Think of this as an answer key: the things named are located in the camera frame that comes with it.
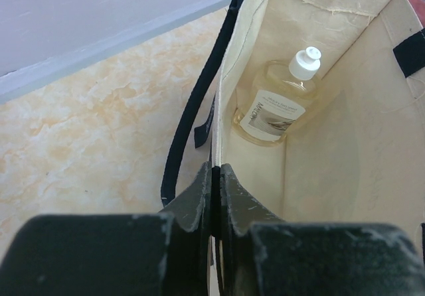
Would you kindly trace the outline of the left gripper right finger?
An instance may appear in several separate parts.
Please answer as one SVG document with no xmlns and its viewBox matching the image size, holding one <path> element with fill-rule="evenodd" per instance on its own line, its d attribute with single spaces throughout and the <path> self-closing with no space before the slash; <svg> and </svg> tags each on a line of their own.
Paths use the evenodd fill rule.
<svg viewBox="0 0 425 296">
<path fill-rule="evenodd" d="M 220 168 L 221 295 L 423 295 L 424 262 L 379 223 L 285 222 Z"/>
</svg>

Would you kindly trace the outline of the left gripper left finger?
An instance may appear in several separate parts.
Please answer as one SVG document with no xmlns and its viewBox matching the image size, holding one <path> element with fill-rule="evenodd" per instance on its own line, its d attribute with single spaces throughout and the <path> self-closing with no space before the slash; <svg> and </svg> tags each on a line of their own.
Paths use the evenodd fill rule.
<svg viewBox="0 0 425 296">
<path fill-rule="evenodd" d="M 153 214 L 39 215 L 1 262 L 2 295 L 207 295 L 212 168 Z"/>
</svg>

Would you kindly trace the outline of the beige canvas tote bag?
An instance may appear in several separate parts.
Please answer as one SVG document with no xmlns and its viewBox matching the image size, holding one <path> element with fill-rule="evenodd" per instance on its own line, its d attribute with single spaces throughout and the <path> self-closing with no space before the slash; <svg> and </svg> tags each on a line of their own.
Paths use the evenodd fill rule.
<svg viewBox="0 0 425 296">
<path fill-rule="evenodd" d="M 269 60 L 321 51 L 317 95 L 282 142 L 233 128 Z M 232 0 L 185 106 L 161 185 L 167 206 L 189 134 L 211 140 L 216 275 L 220 168 L 285 222 L 401 229 L 424 262 L 424 27 L 409 0 Z"/>
</svg>

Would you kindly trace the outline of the amber bottle white cap tall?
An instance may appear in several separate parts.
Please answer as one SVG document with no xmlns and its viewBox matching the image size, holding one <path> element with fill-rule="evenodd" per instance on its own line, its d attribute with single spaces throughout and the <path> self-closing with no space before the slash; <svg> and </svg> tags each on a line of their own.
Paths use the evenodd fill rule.
<svg viewBox="0 0 425 296">
<path fill-rule="evenodd" d="M 269 60 L 257 71 L 248 101 L 233 117 L 233 128 L 245 140 L 260 146 L 283 141 L 290 126 L 313 103 L 321 67 L 321 51 L 309 46 L 290 62 Z"/>
</svg>

